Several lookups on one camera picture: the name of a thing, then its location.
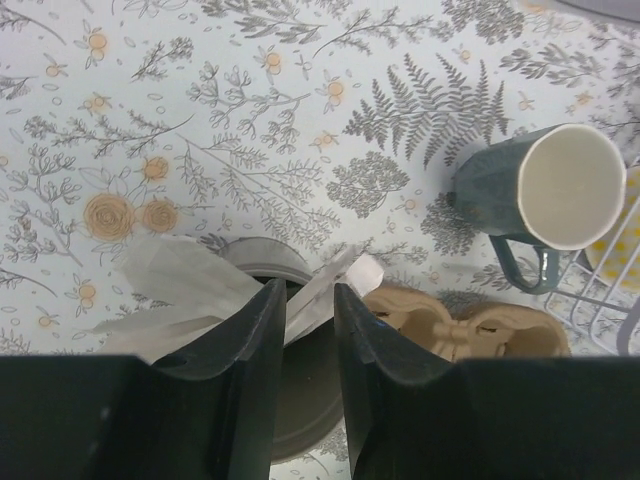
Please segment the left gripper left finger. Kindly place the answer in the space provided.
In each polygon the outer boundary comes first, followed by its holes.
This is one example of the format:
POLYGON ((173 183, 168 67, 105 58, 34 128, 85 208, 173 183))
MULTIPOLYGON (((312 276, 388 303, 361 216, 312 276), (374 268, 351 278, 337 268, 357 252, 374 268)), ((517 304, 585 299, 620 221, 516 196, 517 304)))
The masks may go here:
POLYGON ((265 479, 286 287, 154 363, 135 356, 5 356, 5 479, 265 479))

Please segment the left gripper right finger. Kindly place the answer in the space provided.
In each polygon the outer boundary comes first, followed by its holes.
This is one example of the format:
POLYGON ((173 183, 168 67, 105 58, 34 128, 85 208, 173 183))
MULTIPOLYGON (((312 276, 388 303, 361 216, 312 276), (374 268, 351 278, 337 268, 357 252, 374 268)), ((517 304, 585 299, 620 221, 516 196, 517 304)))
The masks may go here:
POLYGON ((334 327, 355 479, 635 479, 635 357, 448 362, 346 285, 334 327))

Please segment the single white straw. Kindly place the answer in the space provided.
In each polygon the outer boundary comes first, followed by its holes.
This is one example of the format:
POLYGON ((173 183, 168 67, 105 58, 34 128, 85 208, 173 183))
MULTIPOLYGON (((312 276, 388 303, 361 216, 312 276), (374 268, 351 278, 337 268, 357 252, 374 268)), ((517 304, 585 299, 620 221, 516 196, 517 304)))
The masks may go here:
POLYGON ((384 267, 373 256, 347 247, 335 255, 286 306, 284 345, 299 340, 334 316, 334 287, 345 284, 358 298, 378 288, 384 267))

